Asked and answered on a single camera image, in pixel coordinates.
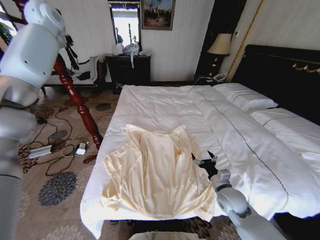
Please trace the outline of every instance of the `dark wooden nightstand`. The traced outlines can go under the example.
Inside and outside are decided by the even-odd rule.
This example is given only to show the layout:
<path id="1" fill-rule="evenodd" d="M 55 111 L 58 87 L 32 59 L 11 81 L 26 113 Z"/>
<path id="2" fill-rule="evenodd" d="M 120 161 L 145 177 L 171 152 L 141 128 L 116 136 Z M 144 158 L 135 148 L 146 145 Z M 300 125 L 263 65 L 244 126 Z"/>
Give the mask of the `dark wooden nightstand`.
<path id="1" fill-rule="evenodd" d="M 120 94 L 123 85 L 150 85 L 150 56 L 134 56 L 133 66 L 130 56 L 107 55 L 113 94 Z"/>

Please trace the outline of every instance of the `wooden bedpost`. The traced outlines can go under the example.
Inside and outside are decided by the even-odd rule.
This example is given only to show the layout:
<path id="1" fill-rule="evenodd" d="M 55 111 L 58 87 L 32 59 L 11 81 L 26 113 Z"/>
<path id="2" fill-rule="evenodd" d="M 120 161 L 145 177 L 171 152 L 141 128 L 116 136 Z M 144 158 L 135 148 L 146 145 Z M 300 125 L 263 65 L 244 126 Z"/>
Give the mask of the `wooden bedpost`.
<path id="1" fill-rule="evenodd" d="M 28 24 L 25 19 L 24 9 L 25 5 L 29 0 L 12 0 L 17 6 L 19 12 L 21 13 L 21 19 L 24 21 L 24 24 Z"/>
<path id="2" fill-rule="evenodd" d="M 28 24 L 24 16 L 24 8 L 28 0 L 12 0 L 12 1 L 15 3 L 17 8 L 19 9 L 22 20 L 25 22 L 25 24 Z M 93 119 L 93 117 L 91 116 L 89 109 L 86 107 L 83 97 L 76 90 L 73 84 L 73 80 L 67 72 L 66 63 L 60 54 L 58 54 L 53 68 L 59 75 L 61 83 L 66 87 L 67 93 L 71 101 L 77 106 L 77 111 L 82 118 L 84 126 L 86 127 L 87 131 L 91 134 L 92 140 L 95 143 L 96 148 L 99 150 L 103 137 L 100 135 L 98 126 L 95 120 Z M 96 157 L 97 157 L 96 155 L 92 156 L 84 160 L 83 162 L 84 163 L 91 162 L 95 160 Z"/>

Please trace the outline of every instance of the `charger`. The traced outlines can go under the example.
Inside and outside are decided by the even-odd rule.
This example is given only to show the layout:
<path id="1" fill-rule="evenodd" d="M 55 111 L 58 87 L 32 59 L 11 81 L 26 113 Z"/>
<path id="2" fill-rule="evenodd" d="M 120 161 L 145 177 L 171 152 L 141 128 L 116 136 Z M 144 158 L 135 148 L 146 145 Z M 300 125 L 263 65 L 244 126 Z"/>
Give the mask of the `charger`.
<path id="1" fill-rule="evenodd" d="M 78 149 L 76 150 L 76 154 L 84 155 L 86 153 L 86 144 L 80 143 Z"/>

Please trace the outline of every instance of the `pillow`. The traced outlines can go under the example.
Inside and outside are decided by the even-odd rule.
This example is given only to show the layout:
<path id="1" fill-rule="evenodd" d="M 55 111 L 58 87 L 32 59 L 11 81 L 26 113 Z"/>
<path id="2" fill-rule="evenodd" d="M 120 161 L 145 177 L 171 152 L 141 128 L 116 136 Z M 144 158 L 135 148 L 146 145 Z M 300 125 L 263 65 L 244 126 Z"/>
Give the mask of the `pillow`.
<path id="1" fill-rule="evenodd" d="M 275 108 L 278 106 L 272 99 L 239 83 L 223 83 L 215 85 L 214 88 L 222 93 L 231 103 L 245 112 Z"/>
<path id="2" fill-rule="evenodd" d="M 320 173 L 320 126 L 283 108 L 255 111 L 251 116 Z"/>

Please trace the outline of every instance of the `floral rug pattern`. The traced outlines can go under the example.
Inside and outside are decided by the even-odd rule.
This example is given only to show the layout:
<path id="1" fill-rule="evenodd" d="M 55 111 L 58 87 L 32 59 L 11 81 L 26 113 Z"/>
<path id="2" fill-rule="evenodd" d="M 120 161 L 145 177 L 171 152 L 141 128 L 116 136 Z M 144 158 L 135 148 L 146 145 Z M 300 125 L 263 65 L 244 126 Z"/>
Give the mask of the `floral rug pattern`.
<path id="1" fill-rule="evenodd" d="M 104 136 L 119 96 L 112 91 L 79 88 L 86 106 Z M 27 111 L 39 120 L 32 138 L 18 153 L 23 168 L 21 203 L 16 230 L 17 240 L 94 240 L 80 219 L 80 202 L 95 162 L 83 160 L 97 154 L 77 107 L 63 87 L 46 88 L 39 101 Z M 85 155 L 72 157 L 76 146 L 86 143 Z M 52 154 L 28 159 L 30 150 L 52 145 Z M 207 240 L 239 240 L 235 226 L 225 216 L 210 222 L 198 217 L 168 221 L 104 221 L 101 240 L 128 240 L 135 233 L 174 231 L 197 233 Z"/>

